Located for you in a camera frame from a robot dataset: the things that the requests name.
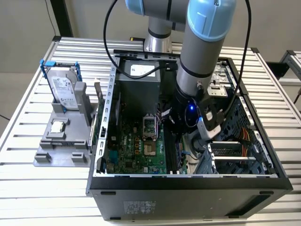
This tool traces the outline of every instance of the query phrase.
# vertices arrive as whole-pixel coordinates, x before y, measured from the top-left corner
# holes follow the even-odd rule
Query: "green circuit board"
[[[181,138],[181,141],[180,143],[182,144],[182,151],[183,150],[187,150],[186,147],[185,147],[185,143],[184,143],[184,140],[183,138]],[[187,161],[186,161],[186,156],[183,156],[183,166],[179,169],[179,172],[180,174],[187,174]]]
[[[93,123],[94,129],[91,130],[91,132],[93,132],[93,134],[91,135],[92,136],[92,145],[96,145],[98,137],[99,137],[101,121],[103,118],[103,108],[104,108],[104,98],[103,98],[103,96],[101,96],[101,98],[98,102],[96,116],[95,116],[94,123]]]
[[[142,120],[122,120],[118,163],[109,163],[108,173],[166,174],[163,126],[156,141],[143,141],[142,136]]]

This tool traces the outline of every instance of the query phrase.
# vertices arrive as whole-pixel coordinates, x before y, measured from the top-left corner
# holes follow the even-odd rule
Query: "metal slotted table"
[[[110,41],[109,49],[143,50],[142,42]],[[174,44],[180,53],[181,44]],[[242,48],[224,47],[240,70]],[[96,102],[94,81],[106,94],[111,63],[102,40],[62,38],[53,41],[45,60],[81,66],[91,102]],[[260,53],[247,52],[243,82],[294,190],[248,219],[219,221],[137,221],[122,225],[239,224],[293,226],[301,224],[301,115]],[[36,168],[32,165],[52,112],[52,95],[38,69],[0,139],[0,225],[106,224],[93,198],[86,197],[88,168]]]

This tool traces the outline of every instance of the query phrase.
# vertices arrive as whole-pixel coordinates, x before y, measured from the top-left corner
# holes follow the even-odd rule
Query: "sticker label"
[[[55,92],[60,99],[60,103],[66,109],[78,109],[72,83],[68,78],[51,77]]]
[[[131,66],[131,75],[132,76],[140,76],[151,70],[155,69],[154,65],[132,65]],[[156,77],[155,73],[148,75],[148,77]]]
[[[126,214],[150,214],[155,211],[156,201],[124,201],[123,205]]]

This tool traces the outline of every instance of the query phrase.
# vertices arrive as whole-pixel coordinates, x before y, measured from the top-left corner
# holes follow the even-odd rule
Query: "blue drive bracket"
[[[80,66],[78,62],[75,62],[74,66],[76,67],[77,70],[77,78],[79,81],[83,81],[82,77],[81,77],[81,72],[80,72]]]
[[[57,103],[57,102],[56,102],[56,99],[55,99],[55,94],[53,93],[53,90],[51,89],[51,85],[50,85],[50,83],[49,83],[49,79],[48,79],[47,73],[46,73],[46,71],[45,71],[45,66],[46,66],[46,65],[51,65],[50,67],[54,67],[54,66],[56,65],[56,62],[55,62],[55,61],[47,61],[45,65],[44,65],[44,63],[45,63],[45,61],[44,61],[43,59],[41,59],[41,60],[40,60],[40,69],[41,69],[41,71],[43,72],[44,78],[47,80],[47,83],[48,83],[48,86],[49,86],[50,91],[51,91],[51,93],[52,93],[54,102]]]
[[[76,68],[76,72],[77,72],[77,78],[78,81],[83,81],[82,77],[81,77],[81,72],[80,72],[80,66],[78,62],[75,62],[75,64],[57,64],[56,61],[44,61],[43,59],[40,60],[40,69],[43,72],[43,77],[47,80],[47,83],[50,87],[52,96],[54,98],[54,103],[57,103],[56,99],[55,99],[55,95],[53,93],[53,90],[51,88],[51,85],[49,83],[49,79],[46,73],[46,69],[49,67],[75,67]]]

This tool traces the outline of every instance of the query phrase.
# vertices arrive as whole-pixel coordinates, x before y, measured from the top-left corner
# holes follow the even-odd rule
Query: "gray wall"
[[[72,25],[82,38],[102,38],[103,21],[111,0],[67,0],[68,10],[76,14]],[[108,38],[128,40],[145,37],[147,17],[130,13],[119,0],[111,13]],[[242,47],[246,38],[247,10],[244,0],[237,0],[233,26],[226,46]],[[287,49],[301,49],[300,0],[250,0],[253,23],[250,46],[257,47],[269,61],[278,61]],[[181,42],[182,33],[173,32],[173,41]]]
[[[53,36],[44,0],[0,0],[0,72],[33,73]]]
[[[111,2],[66,0],[74,35],[101,39],[103,21]],[[226,46],[244,45],[247,11],[243,0],[237,2]],[[301,49],[300,0],[251,0],[251,5],[250,46],[257,47],[269,61],[279,60],[286,49]],[[129,12],[125,1],[119,0],[111,14],[107,36],[116,40],[145,37],[147,23],[147,17]],[[53,35],[44,0],[0,0],[0,72],[34,72]],[[181,42],[182,37],[179,32],[172,34],[173,41]]]

